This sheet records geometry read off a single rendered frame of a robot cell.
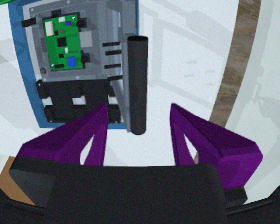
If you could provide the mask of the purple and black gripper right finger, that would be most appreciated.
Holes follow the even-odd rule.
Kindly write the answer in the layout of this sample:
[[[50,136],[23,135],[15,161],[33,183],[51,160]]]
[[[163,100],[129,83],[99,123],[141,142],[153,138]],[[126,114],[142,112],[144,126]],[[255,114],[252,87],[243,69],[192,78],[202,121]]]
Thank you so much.
[[[186,136],[198,152],[198,164],[216,167],[223,190],[244,187],[263,159],[256,142],[200,118],[176,103],[171,103],[169,121],[175,165],[195,164]]]

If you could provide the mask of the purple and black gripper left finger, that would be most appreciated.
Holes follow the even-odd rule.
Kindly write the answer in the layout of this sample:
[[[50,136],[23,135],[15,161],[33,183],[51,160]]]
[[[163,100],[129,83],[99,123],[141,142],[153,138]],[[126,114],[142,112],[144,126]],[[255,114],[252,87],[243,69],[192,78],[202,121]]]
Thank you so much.
[[[81,165],[81,152],[94,136],[83,165],[103,165],[107,131],[108,110],[107,104],[103,103],[87,114],[23,143],[16,157]]]

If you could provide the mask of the green circuit board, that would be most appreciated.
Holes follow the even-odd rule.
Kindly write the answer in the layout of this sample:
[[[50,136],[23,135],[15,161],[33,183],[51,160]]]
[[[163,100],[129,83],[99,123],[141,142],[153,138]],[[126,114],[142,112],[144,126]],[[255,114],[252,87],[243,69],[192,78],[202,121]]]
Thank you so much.
[[[43,20],[51,70],[83,68],[76,23],[77,14]]]

